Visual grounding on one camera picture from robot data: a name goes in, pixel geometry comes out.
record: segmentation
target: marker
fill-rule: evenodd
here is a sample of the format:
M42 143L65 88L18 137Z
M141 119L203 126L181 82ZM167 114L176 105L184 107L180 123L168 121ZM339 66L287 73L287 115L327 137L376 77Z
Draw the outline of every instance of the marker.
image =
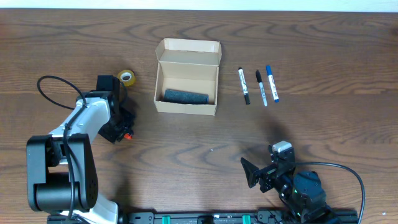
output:
M272 76L271 66L267 65L266 69L267 69L267 74L268 74L269 86L272 91L272 96L274 97L275 103L278 103L279 97L278 97L278 93L276 92L276 86L275 86L274 77Z
M262 101L264 102L264 106L267 106L266 93L264 91L264 85L262 84L261 74L260 74L259 70L256 71L256 78L257 78L257 82L259 83L259 86L260 86L260 92L261 92L261 96L262 96Z
M249 92L248 92L248 86L246 86L246 81L244 81L243 69L239 67L238 72L239 72L239 78L241 79L244 100L246 104L249 105L250 104Z

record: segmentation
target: tape roll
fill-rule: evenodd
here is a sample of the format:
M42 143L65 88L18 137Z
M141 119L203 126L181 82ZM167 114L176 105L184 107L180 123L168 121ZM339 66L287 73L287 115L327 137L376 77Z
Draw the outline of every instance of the tape roll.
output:
M130 70L119 72L118 79L123 82L125 86L131 86L136 82L136 76L134 75L134 72Z

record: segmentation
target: red object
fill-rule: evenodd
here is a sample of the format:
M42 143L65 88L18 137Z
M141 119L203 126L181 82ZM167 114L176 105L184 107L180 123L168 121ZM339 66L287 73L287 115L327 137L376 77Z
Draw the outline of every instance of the red object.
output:
M128 140L131 140L132 136L131 136L131 134L127 133L127 134L124 135L124 138L128 139Z

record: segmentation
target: white wall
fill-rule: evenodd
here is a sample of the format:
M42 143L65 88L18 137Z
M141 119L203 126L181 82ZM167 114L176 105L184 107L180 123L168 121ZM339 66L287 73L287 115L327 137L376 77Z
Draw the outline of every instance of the white wall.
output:
M0 0L0 7L398 12L398 0Z

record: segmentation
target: green clip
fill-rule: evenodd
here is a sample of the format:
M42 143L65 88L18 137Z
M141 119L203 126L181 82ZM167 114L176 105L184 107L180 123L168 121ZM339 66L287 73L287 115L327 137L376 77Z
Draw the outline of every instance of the green clip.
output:
M162 217L162 224L170 224L171 223L170 219L171 218L169 216Z
M250 215L242 215L243 224L251 224Z

